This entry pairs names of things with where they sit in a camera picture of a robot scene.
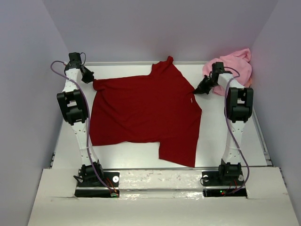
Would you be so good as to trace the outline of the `red t shirt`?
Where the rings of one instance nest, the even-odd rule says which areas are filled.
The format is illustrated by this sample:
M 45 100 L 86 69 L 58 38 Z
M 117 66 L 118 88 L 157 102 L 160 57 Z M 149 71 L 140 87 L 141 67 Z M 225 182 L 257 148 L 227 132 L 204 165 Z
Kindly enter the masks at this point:
M 171 56 L 148 75 L 98 79 L 93 88 L 94 146 L 158 142 L 161 160 L 195 166 L 202 110 Z

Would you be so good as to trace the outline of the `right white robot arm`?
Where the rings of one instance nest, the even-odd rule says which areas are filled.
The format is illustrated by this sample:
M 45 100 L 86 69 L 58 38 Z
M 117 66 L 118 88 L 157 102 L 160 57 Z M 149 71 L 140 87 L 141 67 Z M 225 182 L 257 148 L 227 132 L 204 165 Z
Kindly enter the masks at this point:
M 209 75 L 194 90 L 194 94 L 209 94 L 221 86 L 224 89 L 224 116 L 227 124 L 225 151 L 217 171 L 205 171 L 200 179 L 203 186 L 230 186 L 236 182 L 241 189 L 250 176 L 249 164 L 241 150 L 243 130 L 253 112 L 253 89 L 241 85 L 240 73 L 224 66 L 223 62 L 212 64 Z

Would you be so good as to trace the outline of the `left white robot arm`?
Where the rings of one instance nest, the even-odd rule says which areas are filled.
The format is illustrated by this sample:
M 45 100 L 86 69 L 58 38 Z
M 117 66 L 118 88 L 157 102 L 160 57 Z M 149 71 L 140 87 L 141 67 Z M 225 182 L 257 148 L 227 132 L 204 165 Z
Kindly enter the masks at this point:
M 87 98 L 79 85 L 79 81 L 85 84 L 93 82 L 94 73 L 84 66 L 80 53 L 72 52 L 69 53 L 64 73 L 56 74 L 66 79 L 64 89 L 56 98 L 64 121 L 71 126 L 76 137 L 81 157 L 81 169 L 74 178 L 87 187 L 105 186 L 104 172 L 89 136 L 90 110 Z

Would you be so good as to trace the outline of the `pink t shirt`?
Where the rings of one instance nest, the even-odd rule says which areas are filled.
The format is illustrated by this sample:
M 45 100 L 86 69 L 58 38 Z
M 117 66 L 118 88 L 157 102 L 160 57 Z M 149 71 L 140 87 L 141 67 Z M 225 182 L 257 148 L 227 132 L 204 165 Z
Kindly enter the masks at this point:
M 223 62 L 226 71 L 230 71 L 233 74 L 233 76 L 238 76 L 237 72 L 235 72 L 233 69 L 238 71 L 240 77 L 237 78 L 237 81 L 241 85 L 249 87 L 252 83 L 252 66 L 250 64 L 250 61 L 251 51 L 249 48 L 233 52 L 226 56 L 220 56 L 219 58 L 214 58 L 203 66 L 203 77 L 205 75 L 209 76 L 210 72 L 212 71 L 213 63 Z

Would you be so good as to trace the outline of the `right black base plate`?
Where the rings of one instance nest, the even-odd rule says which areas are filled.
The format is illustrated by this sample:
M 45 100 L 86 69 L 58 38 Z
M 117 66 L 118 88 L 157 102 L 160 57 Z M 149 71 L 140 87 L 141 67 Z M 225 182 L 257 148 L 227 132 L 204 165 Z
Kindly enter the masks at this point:
M 242 173 L 238 177 L 220 177 L 215 170 L 202 171 L 200 183 L 203 186 L 203 195 L 209 197 L 247 197 L 244 177 Z

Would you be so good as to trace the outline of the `metal rail at front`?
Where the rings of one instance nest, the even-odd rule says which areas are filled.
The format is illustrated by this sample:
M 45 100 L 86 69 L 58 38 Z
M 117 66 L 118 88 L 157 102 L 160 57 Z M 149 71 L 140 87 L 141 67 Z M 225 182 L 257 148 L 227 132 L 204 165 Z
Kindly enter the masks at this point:
M 105 171 L 109 170 L 218 170 L 218 166 L 216 167 L 157 167 L 157 168 L 104 168 Z

